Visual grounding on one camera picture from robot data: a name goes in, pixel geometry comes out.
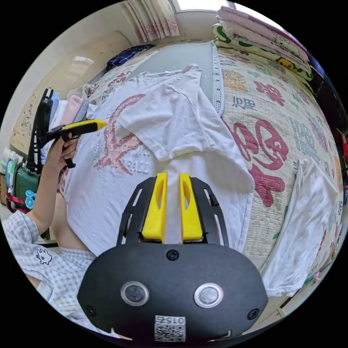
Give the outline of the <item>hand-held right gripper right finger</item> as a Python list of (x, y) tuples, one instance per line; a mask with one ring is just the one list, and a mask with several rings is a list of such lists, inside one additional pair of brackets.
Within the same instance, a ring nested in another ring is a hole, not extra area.
[(179, 188), (182, 241), (201, 241), (203, 231), (200, 224), (191, 178), (187, 173), (179, 173)]

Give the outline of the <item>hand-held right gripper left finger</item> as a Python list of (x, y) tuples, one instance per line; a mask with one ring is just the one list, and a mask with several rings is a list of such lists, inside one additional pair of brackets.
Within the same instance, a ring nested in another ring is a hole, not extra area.
[(166, 235), (167, 173), (158, 173), (142, 229), (146, 240), (164, 242)]

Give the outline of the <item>person's left hand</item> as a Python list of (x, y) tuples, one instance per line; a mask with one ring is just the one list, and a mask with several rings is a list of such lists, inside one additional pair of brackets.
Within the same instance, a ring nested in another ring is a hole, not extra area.
[(66, 165), (66, 160), (72, 159), (77, 150), (78, 140), (68, 133), (67, 141), (60, 137), (50, 148), (43, 166), (43, 174), (58, 176)]

